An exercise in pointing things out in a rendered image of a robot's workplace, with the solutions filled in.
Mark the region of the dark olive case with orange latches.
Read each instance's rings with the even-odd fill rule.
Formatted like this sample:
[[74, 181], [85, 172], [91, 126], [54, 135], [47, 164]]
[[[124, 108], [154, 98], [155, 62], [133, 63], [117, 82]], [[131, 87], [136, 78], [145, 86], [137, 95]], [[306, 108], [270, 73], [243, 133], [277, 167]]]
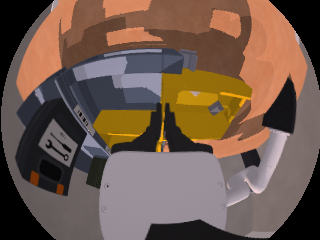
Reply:
[[107, 159], [93, 157], [86, 181], [87, 185], [100, 189], [101, 179], [106, 162]]

